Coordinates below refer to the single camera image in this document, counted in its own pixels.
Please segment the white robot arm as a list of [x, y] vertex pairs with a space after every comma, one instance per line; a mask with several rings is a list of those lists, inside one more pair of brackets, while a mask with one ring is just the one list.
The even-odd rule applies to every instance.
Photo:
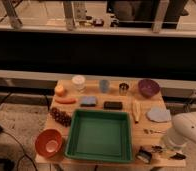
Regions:
[[196, 112], [174, 115], [171, 127], [162, 137], [165, 147], [176, 151], [182, 150], [188, 140], [196, 144]]

